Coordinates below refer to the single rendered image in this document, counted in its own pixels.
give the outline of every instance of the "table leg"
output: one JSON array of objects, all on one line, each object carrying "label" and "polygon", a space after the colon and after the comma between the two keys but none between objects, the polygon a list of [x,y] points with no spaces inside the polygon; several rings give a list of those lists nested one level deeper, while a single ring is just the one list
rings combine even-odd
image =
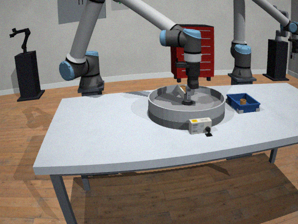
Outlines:
[{"label": "table leg", "polygon": [[72,205],[68,198],[65,185],[60,175],[50,175],[62,213],[67,224],[77,224]]},{"label": "table leg", "polygon": [[90,190],[90,184],[89,184],[88,176],[82,175],[81,177],[82,177],[84,190],[89,191]]},{"label": "table leg", "polygon": [[278,148],[271,149],[270,158],[269,158],[269,162],[270,163],[274,163],[275,162],[277,150],[278,150]]}]

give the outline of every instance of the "small brown cylinder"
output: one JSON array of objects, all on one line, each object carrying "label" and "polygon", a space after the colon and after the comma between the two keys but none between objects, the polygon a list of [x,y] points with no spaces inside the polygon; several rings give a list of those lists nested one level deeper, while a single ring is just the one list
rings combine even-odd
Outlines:
[{"label": "small brown cylinder", "polygon": [[240,105],[245,105],[246,104],[246,99],[240,99]]}]

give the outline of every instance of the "circular bin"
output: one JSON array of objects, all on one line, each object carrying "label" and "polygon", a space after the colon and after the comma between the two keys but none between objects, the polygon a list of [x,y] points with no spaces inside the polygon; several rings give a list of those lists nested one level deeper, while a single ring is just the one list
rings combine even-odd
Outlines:
[{"label": "circular bin", "polygon": [[165,86],[151,92],[148,96],[149,118],[167,128],[188,130],[189,119],[209,117],[212,126],[219,124],[225,113],[224,96],[208,87],[199,86],[191,99],[196,103],[183,105],[183,98],[175,90],[177,85]]}]

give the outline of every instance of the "wooden floor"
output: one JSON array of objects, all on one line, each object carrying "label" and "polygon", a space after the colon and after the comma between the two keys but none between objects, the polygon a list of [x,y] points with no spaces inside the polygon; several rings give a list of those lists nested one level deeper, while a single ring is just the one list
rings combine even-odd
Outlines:
[{"label": "wooden floor", "polygon": [[[254,84],[276,83],[254,77]],[[297,79],[287,78],[298,88]],[[231,78],[199,82],[230,85]],[[103,94],[174,84],[172,78],[106,83]],[[19,94],[0,96],[0,224],[66,223],[50,177],[35,176],[32,166],[61,99],[81,96],[77,88],[46,89],[39,100],[26,102],[17,102]],[[296,224],[298,146],[280,148],[275,164],[268,162],[269,153],[170,171],[100,176],[90,180],[88,193],[78,176],[63,179],[80,224]]]}]

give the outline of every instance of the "blue joint cap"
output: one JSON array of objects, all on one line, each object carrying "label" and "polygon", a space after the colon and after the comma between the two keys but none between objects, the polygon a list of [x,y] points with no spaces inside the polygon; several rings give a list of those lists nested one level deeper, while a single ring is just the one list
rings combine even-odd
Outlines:
[{"label": "blue joint cap", "polygon": [[63,61],[59,65],[59,72],[66,81],[75,79],[74,70],[67,61]]},{"label": "blue joint cap", "polygon": [[289,25],[289,31],[290,31],[291,33],[296,32],[296,31],[297,31],[297,25],[298,25],[298,23],[296,23],[296,22],[291,22],[290,25]]},{"label": "blue joint cap", "polygon": [[184,33],[186,33],[187,35],[197,38],[197,39],[201,39],[201,32],[195,29],[184,29],[183,30]]},{"label": "blue joint cap", "polygon": [[87,51],[85,55],[98,57],[98,52],[97,51]]},{"label": "blue joint cap", "polygon": [[161,43],[162,46],[166,46],[166,31],[162,30],[161,34],[159,35],[159,41]]},{"label": "blue joint cap", "polygon": [[248,46],[248,45],[236,44],[235,45],[235,51],[237,51],[240,54],[250,54],[251,53],[251,47]]}]

